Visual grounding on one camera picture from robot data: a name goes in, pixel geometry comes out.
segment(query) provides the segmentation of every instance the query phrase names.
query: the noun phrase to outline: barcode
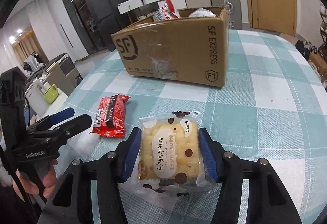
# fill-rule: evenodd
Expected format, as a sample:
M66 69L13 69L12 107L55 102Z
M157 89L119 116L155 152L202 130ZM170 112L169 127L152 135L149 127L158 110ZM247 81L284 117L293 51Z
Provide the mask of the barcode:
M103 111L103 109L98 109L97 110L93 127L100 127L101 126L102 111Z

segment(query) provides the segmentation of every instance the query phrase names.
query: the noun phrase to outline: gray refrigerator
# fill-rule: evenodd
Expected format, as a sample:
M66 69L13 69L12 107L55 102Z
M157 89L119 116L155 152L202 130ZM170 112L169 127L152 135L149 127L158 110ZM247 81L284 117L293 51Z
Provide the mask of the gray refrigerator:
M93 26L99 30L107 48L115 49L110 34L130 25L127 14L121 15L118 4L127 0L85 0L93 18Z

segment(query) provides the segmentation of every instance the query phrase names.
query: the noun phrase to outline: tablecloth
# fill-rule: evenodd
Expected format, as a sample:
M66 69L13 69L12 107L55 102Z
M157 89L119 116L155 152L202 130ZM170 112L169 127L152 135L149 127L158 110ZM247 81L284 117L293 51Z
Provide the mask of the tablecloth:
M125 138L138 118L175 110L201 111L199 126L240 158L265 157L283 181L303 223L312 223L327 202L327 94L307 61L288 41L266 33L229 31L223 88L127 74L115 51L69 96L63 108L93 119L102 97L127 94ZM57 173L74 158L90 161L115 150L124 139L88 134L60 149ZM248 181L243 181L239 223L245 223ZM93 188L94 222L100 223ZM210 223L220 192L168 197L138 194L129 182L120 194L129 223Z

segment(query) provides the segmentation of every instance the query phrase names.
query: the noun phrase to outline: sf express box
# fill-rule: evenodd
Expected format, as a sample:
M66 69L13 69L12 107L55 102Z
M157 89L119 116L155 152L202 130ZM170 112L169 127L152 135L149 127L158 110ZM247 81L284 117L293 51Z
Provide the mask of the sf express box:
M112 34L131 75L223 87L228 51L227 11L208 7L217 17L188 18L196 9L182 9L182 18L154 22L152 17Z

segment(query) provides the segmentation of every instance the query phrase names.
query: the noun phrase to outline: red wrapper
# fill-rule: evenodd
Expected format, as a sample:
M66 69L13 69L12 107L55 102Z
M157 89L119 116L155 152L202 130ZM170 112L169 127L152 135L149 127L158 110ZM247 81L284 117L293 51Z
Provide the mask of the red wrapper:
M93 133L107 137L124 137L125 103L128 96L102 98L93 124Z

